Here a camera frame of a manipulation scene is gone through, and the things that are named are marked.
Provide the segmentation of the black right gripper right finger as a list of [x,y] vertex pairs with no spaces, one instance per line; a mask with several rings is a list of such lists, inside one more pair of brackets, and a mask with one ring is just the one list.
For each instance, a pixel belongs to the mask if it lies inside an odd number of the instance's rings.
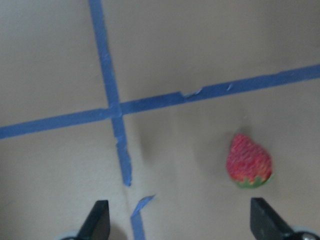
[[296,235],[262,197],[250,200],[250,230],[256,240],[293,240]]

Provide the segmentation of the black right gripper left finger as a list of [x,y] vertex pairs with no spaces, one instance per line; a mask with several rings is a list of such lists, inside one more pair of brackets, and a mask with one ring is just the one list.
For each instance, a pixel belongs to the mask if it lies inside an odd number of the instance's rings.
[[111,231],[108,200],[97,200],[81,226],[80,240],[108,240]]

